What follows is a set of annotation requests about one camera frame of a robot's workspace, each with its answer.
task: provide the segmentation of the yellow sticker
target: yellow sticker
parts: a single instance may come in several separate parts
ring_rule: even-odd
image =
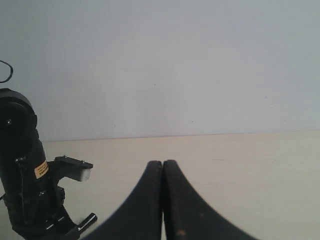
[[[34,169],[35,177],[36,179],[41,178],[43,175],[45,175],[48,172],[48,164],[47,161],[44,161],[40,166],[37,166]]]

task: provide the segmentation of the wooden tabletop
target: wooden tabletop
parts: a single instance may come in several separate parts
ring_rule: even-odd
[[[320,239],[320,131],[60,141],[44,148],[48,161],[67,155],[94,164],[89,180],[59,184],[76,223],[97,214],[87,233],[122,204],[148,161],[174,159],[216,211],[254,237]],[[3,201],[0,220],[0,239],[22,239]]]

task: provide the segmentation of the white wall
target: white wall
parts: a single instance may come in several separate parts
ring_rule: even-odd
[[[0,0],[42,140],[320,129],[320,1]],[[0,67],[4,77],[5,68]]]

